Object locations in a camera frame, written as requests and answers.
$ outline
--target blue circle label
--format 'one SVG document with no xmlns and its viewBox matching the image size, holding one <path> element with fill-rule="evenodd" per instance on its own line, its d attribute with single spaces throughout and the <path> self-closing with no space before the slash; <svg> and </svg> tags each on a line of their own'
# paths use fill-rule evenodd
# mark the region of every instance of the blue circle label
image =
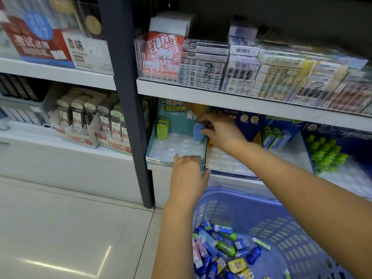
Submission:
<svg viewBox="0 0 372 279">
<path fill-rule="evenodd" d="M 25 13 L 25 21 L 32 33 L 34 33 L 40 39 L 48 41 L 54 37 L 53 29 L 51 28 L 46 17 L 43 15 L 27 11 Z"/>
</svg>

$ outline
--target blue plastic basket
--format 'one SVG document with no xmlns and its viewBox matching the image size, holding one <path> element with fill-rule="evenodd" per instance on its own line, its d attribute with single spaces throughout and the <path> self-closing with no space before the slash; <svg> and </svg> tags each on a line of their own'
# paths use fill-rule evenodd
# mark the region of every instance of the blue plastic basket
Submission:
<svg viewBox="0 0 372 279">
<path fill-rule="evenodd" d="M 213 224 L 233 227 L 238 236 L 253 236 L 271 246 L 271 251 L 263 249 L 257 262 L 249 266 L 257 279 L 283 279 L 285 269 L 292 279 L 353 278 L 277 200 L 210 187 L 194 210 L 193 229 L 201 224 L 204 215 Z"/>
</svg>

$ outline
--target tile floor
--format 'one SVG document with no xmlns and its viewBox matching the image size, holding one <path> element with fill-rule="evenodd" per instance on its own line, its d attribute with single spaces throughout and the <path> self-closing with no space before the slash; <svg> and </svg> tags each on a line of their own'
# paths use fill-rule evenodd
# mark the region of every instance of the tile floor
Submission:
<svg viewBox="0 0 372 279">
<path fill-rule="evenodd" d="M 150 279 L 161 210 L 0 177 L 4 279 Z"/>
</svg>

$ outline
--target hand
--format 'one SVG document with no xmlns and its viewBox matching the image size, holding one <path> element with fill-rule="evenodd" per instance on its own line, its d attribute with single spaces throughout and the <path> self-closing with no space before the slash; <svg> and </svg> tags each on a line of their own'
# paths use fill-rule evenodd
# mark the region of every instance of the hand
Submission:
<svg viewBox="0 0 372 279">
<path fill-rule="evenodd" d="M 194 211 L 194 208 L 207 188 L 210 170 L 200 173 L 200 156 L 174 155 L 172 177 L 170 178 L 170 193 L 166 208 L 180 208 L 184 211 Z"/>
<path fill-rule="evenodd" d="M 222 113 L 205 113 L 199 121 L 206 125 L 200 133 L 207 135 L 224 152 L 234 156 L 241 142 L 247 143 L 231 117 Z"/>
</svg>

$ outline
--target blue eraser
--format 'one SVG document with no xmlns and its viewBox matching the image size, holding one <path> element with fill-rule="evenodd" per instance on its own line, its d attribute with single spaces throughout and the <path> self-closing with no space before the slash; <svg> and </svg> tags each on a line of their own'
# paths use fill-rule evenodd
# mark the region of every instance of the blue eraser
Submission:
<svg viewBox="0 0 372 279">
<path fill-rule="evenodd" d="M 196 122 L 194 124 L 194 130 L 192 133 L 192 137 L 194 138 L 194 140 L 202 141 L 204 139 L 205 135 L 200 133 L 200 130 L 204 128 L 205 128 L 205 125 L 203 123 Z"/>
</svg>

